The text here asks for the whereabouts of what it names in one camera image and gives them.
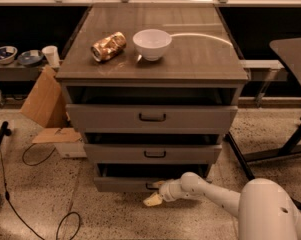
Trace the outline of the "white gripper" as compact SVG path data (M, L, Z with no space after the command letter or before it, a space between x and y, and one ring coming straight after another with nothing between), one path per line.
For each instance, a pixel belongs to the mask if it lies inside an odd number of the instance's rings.
M161 205L163 200L173 202L184 196L180 180L158 181L154 182L152 186L159 188L159 193L155 192L143 201L147 207Z

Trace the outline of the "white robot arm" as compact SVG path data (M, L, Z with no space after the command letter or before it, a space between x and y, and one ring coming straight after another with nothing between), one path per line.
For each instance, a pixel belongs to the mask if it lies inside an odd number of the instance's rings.
M146 206L204 196L238 219L239 240L301 240L301 212L289 194L271 180L253 179L235 192L186 172L157 186L159 190L144 200Z

